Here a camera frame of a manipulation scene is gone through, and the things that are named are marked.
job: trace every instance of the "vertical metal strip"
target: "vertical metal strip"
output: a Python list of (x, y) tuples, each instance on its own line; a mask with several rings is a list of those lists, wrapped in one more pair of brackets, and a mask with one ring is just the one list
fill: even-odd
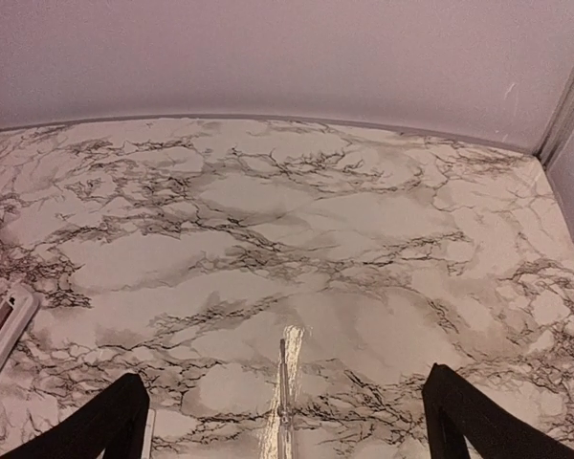
[(574, 131), (574, 68), (565, 88), (560, 102), (553, 113), (551, 121), (546, 126), (542, 139), (536, 148), (535, 156), (540, 159), (542, 166), (548, 167), (557, 156), (570, 135)]

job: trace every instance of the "table surface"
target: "table surface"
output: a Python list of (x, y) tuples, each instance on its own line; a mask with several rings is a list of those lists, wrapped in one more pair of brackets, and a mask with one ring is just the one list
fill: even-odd
[(540, 164), (382, 130), (134, 120), (0, 134), (0, 453), (126, 371), (154, 459), (429, 457), (443, 362), (574, 447), (574, 248)]

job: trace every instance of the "marble surface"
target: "marble surface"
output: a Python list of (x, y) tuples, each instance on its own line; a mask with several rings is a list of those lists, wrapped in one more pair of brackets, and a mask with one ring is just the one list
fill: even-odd
[(574, 249), (539, 163), (297, 122), (0, 134), (0, 298), (41, 308), (0, 375), (0, 453), (126, 371), (153, 458), (424, 458), (444, 362), (574, 447)]

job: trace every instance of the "white backdrop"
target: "white backdrop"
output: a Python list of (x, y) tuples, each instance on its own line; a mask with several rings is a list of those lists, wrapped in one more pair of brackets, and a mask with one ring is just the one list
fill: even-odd
[(0, 127), (272, 115), (531, 150), (573, 63), (574, 0), (9, 0)]

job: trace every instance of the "black object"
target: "black object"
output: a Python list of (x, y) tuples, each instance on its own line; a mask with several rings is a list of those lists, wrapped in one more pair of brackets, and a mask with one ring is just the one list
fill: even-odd
[(452, 371), (435, 364), (423, 385), (431, 459), (574, 459), (574, 450), (520, 421)]
[(141, 459), (149, 396), (125, 374), (57, 426), (2, 459)]

